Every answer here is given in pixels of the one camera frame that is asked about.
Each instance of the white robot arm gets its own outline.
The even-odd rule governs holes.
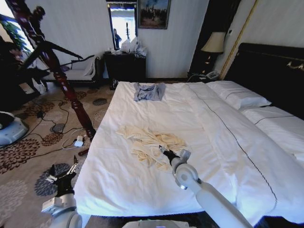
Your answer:
[[[221,228],[252,228],[245,217],[211,184],[199,179],[196,169],[187,164],[191,153],[182,150],[180,157],[160,146],[173,168],[175,182],[182,189],[191,189],[198,203]]]
[[[181,156],[175,155],[160,146],[173,168],[173,176],[182,189],[191,189],[198,203],[221,228],[252,228],[244,216],[211,184],[202,182],[196,169],[187,164],[191,153],[181,151]],[[42,212],[49,213],[54,220],[50,228],[81,228],[82,218],[76,211],[76,201],[71,180],[75,176],[78,161],[74,156],[74,165],[67,173],[55,176],[54,166],[50,170],[48,181],[58,186],[57,195],[43,203]]]
[[[74,165],[67,173],[55,176],[54,165],[49,171],[47,180],[57,185],[57,195],[42,204],[42,212],[53,217],[50,228],[81,228],[82,218],[76,211],[76,200],[71,180],[75,177],[78,160],[74,156]]]

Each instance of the nightstand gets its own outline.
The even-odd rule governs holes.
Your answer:
[[[146,77],[146,58],[136,57],[134,53],[113,55],[104,53],[110,84],[113,80],[142,82]]]

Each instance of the white duvet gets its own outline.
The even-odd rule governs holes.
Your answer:
[[[120,82],[75,186],[78,212],[154,216],[203,209],[171,174],[145,167],[130,153],[121,125],[173,133],[191,151],[189,163],[255,224],[263,215],[304,222],[304,169],[246,117],[203,83],[166,85],[162,101],[133,101]]]

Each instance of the black stripe on sheet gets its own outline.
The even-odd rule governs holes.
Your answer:
[[[240,149],[244,152],[244,154],[247,156],[247,158],[250,160],[250,162],[251,162],[251,163],[254,165],[254,167],[258,170],[258,172],[262,175],[263,179],[265,180],[265,182],[266,182],[267,185],[269,186],[269,188],[270,188],[270,190],[271,190],[273,196],[275,197],[275,205],[274,205],[274,207],[273,207],[272,210],[271,210],[271,211],[273,211],[273,210],[276,208],[276,205],[277,205],[277,197],[276,197],[276,194],[274,193],[272,187],[270,186],[269,182],[267,181],[266,177],[262,174],[261,170],[256,166],[256,164],[250,159],[250,157],[248,156],[248,154],[246,153],[246,151],[245,151],[245,150],[242,148],[242,146],[239,144],[238,139],[236,138],[236,136],[235,136],[235,135],[232,133],[232,131],[227,127],[227,125],[225,124],[225,122],[223,121],[223,119],[222,119],[215,111],[213,111],[213,110],[209,107],[209,105],[205,102],[204,99],[201,99],[201,100],[202,100],[202,101],[207,105],[207,107],[208,107],[215,115],[217,115],[217,117],[222,121],[222,123],[223,123],[224,126],[227,128],[227,130],[233,135],[233,137],[234,137],[234,139],[236,140],[236,142],[237,142],[238,146],[240,147]]]
[[[255,125],[256,125],[257,123],[259,123],[261,120],[264,120],[264,119],[282,118],[282,117],[293,117],[293,116],[294,116],[294,115],[265,117],[265,118],[263,118],[263,119],[260,119],[258,122],[256,122]]]
[[[225,100],[226,100],[227,97],[229,97],[231,94],[239,94],[239,93],[254,93],[254,92],[253,92],[253,91],[232,92],[232,93],[228,94],[228,95],[225,97]]]

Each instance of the bed post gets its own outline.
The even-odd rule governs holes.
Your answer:
[[[35,42],[35,44],[38,45],[43,42],[45,37],[40,29],[40,21],[45,15],[44,9],[41,6],[37,6],[33,13],[31,13],[25,0],[6,1],[12,9],[17,22],[26,30],[28,36]],[[50,71],[54,73],[56,81],[60,84],[65,96],[71,101],[72,108],[76,112],[81,125],[85,128],[87,136],[92,141],[96,131],[93,128],[92,122],[84,110],[82,103],[77,99],[73,87],[66,80],[67,77],[60,68],[57,56],[51,49],[43,51],[40,56],[49,67]]]

